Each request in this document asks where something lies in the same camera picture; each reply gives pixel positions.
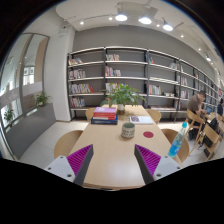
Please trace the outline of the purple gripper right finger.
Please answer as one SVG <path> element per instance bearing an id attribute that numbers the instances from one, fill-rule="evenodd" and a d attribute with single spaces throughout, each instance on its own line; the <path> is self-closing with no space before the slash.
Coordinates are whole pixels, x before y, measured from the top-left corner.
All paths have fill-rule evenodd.
<path id="1" fill-rule="evenodd" d="M 134 155 L 145 184 L 150 184 L 182 169 L 170 156 L 159 156 L 140 145 L 135 145 Z"/>

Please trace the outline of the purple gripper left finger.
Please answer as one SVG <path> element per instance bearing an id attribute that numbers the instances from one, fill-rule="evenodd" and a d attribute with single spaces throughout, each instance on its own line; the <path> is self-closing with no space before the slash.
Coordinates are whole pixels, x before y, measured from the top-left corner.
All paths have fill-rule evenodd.
<path id="1" fill-rule="evenodd" d="M 93 145 L 90 144 L 69 156 L 59 155 L 45 171 L 82 186 L 93 154 Z"/>

